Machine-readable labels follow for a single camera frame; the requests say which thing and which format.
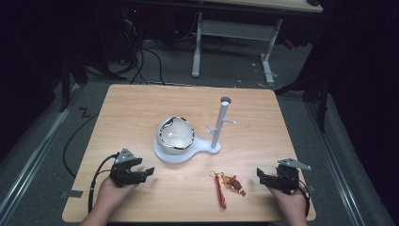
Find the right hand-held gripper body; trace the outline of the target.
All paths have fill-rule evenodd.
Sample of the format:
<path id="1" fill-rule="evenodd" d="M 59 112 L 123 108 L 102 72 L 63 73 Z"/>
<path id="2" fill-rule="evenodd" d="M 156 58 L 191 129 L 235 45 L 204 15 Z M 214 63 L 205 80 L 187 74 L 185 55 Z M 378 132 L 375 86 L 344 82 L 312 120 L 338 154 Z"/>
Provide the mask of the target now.
<path id="1" fill-rule="evenodd" d="M 299 187 L 299 170 L 311 170 L 311 166 L 293 158 L 281 159 L 278 163 L 277 175 L 281 183 L 280 190 L 285 194 L 291 194 Z"/>

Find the person's left hand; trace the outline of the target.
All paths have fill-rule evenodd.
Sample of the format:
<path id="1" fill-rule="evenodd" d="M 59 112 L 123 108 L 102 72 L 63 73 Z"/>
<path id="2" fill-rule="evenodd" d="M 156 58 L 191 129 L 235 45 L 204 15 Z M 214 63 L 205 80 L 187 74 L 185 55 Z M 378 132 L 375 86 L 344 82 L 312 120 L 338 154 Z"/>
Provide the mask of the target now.
<path id="1" fill-rule="evenodd" d="M 109 218 L 135 189 L 136 185 L 117 186 L 112 179 L 105 178 L 91 212 Z"/>

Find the silver bowl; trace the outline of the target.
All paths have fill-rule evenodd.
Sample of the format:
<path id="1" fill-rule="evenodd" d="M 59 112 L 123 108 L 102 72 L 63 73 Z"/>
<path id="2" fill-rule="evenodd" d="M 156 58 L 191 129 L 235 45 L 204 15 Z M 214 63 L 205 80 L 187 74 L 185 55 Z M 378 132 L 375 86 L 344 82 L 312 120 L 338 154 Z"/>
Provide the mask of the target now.
<path id="1" fill-rule="evenodd" d="M 166 119 L 158 126 L 155 139 L 164 153 L 183 154 L 193 144 L 195 130 L 188 120 L 174 116 Z"/>

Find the black metal stand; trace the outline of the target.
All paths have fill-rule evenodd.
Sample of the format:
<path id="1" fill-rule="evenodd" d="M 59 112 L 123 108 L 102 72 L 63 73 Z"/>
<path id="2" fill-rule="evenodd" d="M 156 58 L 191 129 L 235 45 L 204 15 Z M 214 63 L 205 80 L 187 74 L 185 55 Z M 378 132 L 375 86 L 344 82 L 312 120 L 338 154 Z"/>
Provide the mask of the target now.
<path id="1" fill-rule="evenodd" d="M 301 78 L 295 82 L 283 86 L 275 90 L 276 95 L 281 95 L 290 90 L 303 90 L 302 100 L 305 103 L 316 102 L 318 108 L 316 111 L 316 122 L 319 129 L 325 132 L 325 116 L 327 112 L 327 95 L 328 95 L 329 76 L 328 75 L 311 75 Z"/>
<path id="2" fill-rule="evenodd" d="M 64 112 L 69 104 L 71 97 L 71 89 L 70 89 L 70 70 L 69 70 L 69 56 L 65 55 L 62 60 L 61 66 L 61 107 L 60 111 Z"/>

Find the red figure keychain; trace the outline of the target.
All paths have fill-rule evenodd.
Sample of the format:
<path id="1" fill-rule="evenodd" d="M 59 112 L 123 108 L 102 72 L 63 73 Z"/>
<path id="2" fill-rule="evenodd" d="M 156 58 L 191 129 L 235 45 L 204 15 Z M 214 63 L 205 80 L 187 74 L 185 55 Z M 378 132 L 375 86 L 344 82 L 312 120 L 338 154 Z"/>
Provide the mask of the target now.
<path id="1" fill-rule="evenodd" d="M 226 175 L 224 172 L 215 172 L 213 170 L 209 172 L 209 175 L 215 181 L 216 196 L 219 206 L 222 209 L 227 208 L 226 199 L 222 191 L 222 186 L 227 186 L 232 191 L 236 192 L 242 197 L 245 197 L 247 195 L 244 187 L 237 180 L 237 177 L 235 175 L 229 176 Z"/>

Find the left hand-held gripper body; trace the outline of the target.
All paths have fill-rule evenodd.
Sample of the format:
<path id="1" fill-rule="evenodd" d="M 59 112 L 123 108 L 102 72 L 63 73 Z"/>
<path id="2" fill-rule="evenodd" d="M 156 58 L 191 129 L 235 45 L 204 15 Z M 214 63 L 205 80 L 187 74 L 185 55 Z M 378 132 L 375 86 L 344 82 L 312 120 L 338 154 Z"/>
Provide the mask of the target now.
<path id="1" fill-rule="evenodd" d="M 136 185 L 132 183 L 135 171 L 126 169 L 127 162 L 135 158 L 137 157 L 126 148 L 118 153 L 109 174 L 116 186 Z"/>

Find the white-framed wooden desk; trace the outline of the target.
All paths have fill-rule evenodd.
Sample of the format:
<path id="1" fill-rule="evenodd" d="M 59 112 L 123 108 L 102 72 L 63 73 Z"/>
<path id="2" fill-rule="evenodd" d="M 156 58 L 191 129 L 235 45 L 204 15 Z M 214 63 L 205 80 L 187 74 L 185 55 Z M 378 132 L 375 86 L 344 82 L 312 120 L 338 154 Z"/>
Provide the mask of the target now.
<path id="1" fill-rule="evenodd" d="M 319 15 L 323 8 L 318 2 L 312 0 L 195 0 L 199 7 L 242 7 L 252 9 L 269 9 L 272 12 L 304 13 L 305 15 Z M 263 75 L 267 84 L 274 83 L 273 73 L 270 68 L 269 58 L 278 37 L 283 19 L 278 16 L 272 20 L 272 24 L 250 24 L 244 22 L 228 22 L 218 19 L 204 19 L 203 10 L 197 14 L 196 49 L 194 52 L 192 76 L 200 76 L 201 62 L 201 38 L 214 36 L 220 38 L 233 38 L 241 40 L 266 41 L 268 46 L 260 61 L 263 67 Z"/>

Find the person's right hand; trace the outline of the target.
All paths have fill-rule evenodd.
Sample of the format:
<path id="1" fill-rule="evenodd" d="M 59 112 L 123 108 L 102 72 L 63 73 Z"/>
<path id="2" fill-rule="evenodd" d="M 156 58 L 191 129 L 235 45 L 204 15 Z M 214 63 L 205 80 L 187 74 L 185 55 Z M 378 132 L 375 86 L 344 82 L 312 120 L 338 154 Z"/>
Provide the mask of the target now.
<path id="1" fill-rule="evenodd" d="M 296 190 L 292 194 L 285 194 L 275 188 L 269 187 L 268 190 L 276 198 L 279 209 L 287 218 L 305 218 L 306 217 L 306 200 L 303 194 Z"/>

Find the white key stand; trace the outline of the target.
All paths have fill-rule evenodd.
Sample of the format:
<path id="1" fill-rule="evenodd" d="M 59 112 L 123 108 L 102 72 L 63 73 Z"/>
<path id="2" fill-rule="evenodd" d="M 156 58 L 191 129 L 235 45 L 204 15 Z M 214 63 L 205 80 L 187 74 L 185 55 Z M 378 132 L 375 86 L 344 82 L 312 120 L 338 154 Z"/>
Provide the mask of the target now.
<path id="1" fill-rule="evenodd" d="M 181 164 L 191 159 L 197 153 L 210 153 L 210 154 L 219 153 L 221 150 L 221 144 L 218 140 L 223 124 L 225 122 L 236 124 L 236 121 L 228 120 L 226 118 L 226 114 L 230 104 L 231 104 L 231 99 L 229 97 L 222 97 L 220 99 L 220 109 L 217 116 L 215 127 L 207 125 L 208 132 L 212 134 L 211 139 L 202 139 L 195 132 L 195 139 L 193 144 L 188 149 L 186 149 L 183 154 L 178 154 L 178 155 L 164 153 L 156 143 L 156 139 L 154 139 L 153 150 L 156 156 L 160 158 L 162 161 L 170 164 Z"/>

